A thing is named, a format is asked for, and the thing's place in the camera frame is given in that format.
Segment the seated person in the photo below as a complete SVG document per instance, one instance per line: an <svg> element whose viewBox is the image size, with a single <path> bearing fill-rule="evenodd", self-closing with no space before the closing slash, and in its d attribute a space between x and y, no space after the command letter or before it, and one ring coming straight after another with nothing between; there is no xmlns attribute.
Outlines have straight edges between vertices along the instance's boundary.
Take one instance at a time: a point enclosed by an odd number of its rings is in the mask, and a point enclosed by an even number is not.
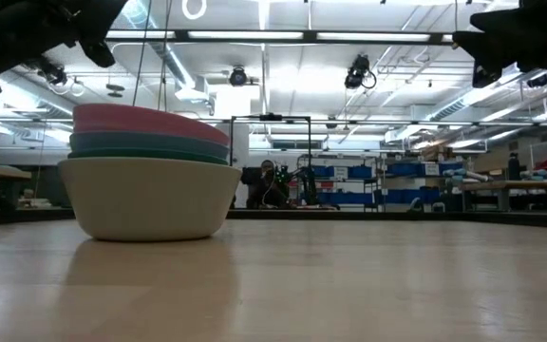
<svg viewBox="0 0 547 342"><path fill-rule="evenodd" d="M242 169L241 182L248 186L248 209L267 207L284 208L288 206L287 196L278 187L274 178L274 163L263 161L258 168Z"/></svg>

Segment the large pink bowl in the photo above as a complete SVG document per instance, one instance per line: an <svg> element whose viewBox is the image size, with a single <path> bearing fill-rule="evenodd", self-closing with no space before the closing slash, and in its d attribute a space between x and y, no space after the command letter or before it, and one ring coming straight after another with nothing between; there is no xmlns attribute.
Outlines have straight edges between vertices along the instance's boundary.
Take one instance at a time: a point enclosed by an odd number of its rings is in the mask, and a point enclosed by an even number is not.
<svg viewBox="0 0 547 342"><path fill-rule="evenodd" d="M122 104L80 104L73 108L75 132L135 131L228 145L230 138L207 123L178 114Z"/></svg>

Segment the large blue bowl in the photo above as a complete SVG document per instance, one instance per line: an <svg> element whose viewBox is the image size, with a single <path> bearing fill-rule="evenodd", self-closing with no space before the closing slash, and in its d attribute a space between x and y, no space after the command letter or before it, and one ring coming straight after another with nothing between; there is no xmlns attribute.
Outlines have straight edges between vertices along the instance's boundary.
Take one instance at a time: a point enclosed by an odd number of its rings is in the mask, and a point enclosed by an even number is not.
<svg viewBox="0 0 547 342"><path fill-rule="evenodd" d="M69 137L72 151L97 148L139 148L176 150L225 159L229 147L197 138L126 131L73 133Z"/></svg>

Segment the shelf with blue bins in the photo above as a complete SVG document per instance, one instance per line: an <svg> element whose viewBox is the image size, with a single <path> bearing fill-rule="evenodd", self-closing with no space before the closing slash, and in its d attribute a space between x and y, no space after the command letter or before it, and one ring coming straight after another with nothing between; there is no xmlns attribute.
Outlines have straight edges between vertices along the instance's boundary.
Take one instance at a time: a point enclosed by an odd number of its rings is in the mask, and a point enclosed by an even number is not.
<svg viewBox="0 0 547 342"><path fill-rule="evenodd" d="M444 172L464 168L462 159L423 161L400 155L344 156L304 154L296 166L313 173L315 200L341 210L391 212L414 200L425 207L437 202L445 188Z"/></svg>

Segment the background black frame stand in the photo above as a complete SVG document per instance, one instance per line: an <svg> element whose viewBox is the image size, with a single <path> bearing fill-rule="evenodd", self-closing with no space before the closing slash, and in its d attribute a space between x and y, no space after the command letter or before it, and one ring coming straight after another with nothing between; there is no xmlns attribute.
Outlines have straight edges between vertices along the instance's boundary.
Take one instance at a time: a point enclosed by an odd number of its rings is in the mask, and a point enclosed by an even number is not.
<svg viewBox="0 0 547 342"><path fill-rule="evenodd" d="M311 118L309 116L284 116L280 114L274 114L272 112L249 115L249 116L232 116L230 120L226 121L229 125L229 138L230 138L230 151L229 151L229 165L233 166L234 159L234 133L235 124L237 122L243 122L245 124L257 122L257 123L283 123L283 124L297 124L298 122L305 122L308 126L308 166L311 166L312 157L312 143L311 143Z"/></svg>

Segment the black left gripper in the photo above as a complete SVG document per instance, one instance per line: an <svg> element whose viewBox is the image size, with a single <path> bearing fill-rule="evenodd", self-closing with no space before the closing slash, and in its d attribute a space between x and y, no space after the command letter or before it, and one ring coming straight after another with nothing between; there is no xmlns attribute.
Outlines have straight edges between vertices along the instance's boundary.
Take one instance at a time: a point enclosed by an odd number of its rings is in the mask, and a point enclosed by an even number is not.
<svg viewBox="0 0 547 342"><path fill-rule="evenodd" d="M111 67L115 58L103 39L127 1L0 0L0 60L24 62L81 40L88 59Z"/></svg>

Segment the long wooden background table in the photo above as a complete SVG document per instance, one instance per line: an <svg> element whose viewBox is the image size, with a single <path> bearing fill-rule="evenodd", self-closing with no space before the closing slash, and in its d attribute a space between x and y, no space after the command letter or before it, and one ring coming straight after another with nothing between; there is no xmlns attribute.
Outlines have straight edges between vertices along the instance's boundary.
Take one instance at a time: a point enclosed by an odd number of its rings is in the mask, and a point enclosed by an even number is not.
<svg viewBox="0 0 547 342"><path fill-rule="evenodd" d="M510 191L512 189L531 190L543 189L547 191L547 180L494 180L487 182L462 183L459 188L464 192L496 191L498 209L502 212L510 211Z"/></svg>

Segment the large white bowl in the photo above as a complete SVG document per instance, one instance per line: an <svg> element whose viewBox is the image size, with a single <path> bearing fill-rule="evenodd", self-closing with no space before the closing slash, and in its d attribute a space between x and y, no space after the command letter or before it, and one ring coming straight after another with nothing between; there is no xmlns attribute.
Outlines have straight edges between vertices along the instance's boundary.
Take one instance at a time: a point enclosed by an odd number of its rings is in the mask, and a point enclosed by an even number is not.
<svg viewBox="0 0 547 342"><path fill-rule="evenodd" d="M147 158L67 159L58 169L81 229L126 242L209 237L241 176L227 165Z"/></svg>

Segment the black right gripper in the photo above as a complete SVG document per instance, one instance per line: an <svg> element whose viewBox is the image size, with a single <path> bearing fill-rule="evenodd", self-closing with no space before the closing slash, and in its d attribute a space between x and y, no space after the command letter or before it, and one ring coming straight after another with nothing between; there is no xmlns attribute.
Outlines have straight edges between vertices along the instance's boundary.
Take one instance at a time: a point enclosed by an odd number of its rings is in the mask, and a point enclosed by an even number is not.
<svg viewBox="0 0 547 342"><path fill-rule="evenodd" d="M503 41L485 32L455 31L452 34L452 47L462 48L474 59L474 88L496 82L502 71L514 63L522 72L547 70L547 0L519 0L515 9L472 14L470 24L476 29L518 28L519 34L516 61Z"/></svg>

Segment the standing person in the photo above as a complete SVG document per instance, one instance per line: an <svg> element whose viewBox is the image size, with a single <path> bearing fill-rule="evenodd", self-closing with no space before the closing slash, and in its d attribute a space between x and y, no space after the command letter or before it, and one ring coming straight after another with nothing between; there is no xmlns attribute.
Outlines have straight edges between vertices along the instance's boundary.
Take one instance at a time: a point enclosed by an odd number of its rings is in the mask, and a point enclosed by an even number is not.
<svg viewBox="0 0 547 342"><path fill-rule="evenodd" d="M519 154L512 152L509 155L509 160L507 163L507 178L510 181L520 181L521 180L521 166L519 161Z"/></svg>

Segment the large green bowl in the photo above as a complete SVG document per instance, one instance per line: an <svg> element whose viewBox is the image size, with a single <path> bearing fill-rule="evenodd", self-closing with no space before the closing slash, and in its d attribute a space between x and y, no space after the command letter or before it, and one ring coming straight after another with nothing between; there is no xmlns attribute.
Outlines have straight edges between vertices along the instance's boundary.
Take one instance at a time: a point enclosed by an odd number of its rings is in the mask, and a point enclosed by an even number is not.
<svg viewBox="0 0 547 342"><path fill-rule="evenodd" d="M177 150L164 149L141 149L141 148L95 148L73 151L67 156L69 159L78 158L147 158L182 160L190 162L208 162L220 165L227 165L224 159Z"/></svg>

